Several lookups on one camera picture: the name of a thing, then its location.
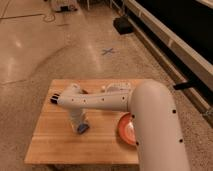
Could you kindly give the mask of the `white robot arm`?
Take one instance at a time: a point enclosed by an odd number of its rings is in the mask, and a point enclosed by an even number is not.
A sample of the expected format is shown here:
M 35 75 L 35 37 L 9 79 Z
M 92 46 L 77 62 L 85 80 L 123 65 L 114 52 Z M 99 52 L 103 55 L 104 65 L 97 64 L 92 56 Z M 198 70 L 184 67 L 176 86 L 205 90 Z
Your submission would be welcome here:
M 175 101 L 162 83 L 111 83 L 103 92 L 91 94 L 73 83 L 60 93 L 57 104 L 69 111 L 75 128 L 85 123 L 86 109 L 130 113 L 141 171 L 190 171 Z

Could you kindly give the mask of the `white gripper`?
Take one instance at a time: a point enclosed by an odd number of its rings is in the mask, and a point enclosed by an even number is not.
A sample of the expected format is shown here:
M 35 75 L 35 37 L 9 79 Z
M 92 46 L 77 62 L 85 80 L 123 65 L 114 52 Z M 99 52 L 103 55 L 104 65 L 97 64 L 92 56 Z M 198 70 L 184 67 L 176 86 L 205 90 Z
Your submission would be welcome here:
M 82 109 L 74 109 L 69 112 L 70 121 L 74 132 L 77 132 L 81 124 L 88 124 L 86 114 Z

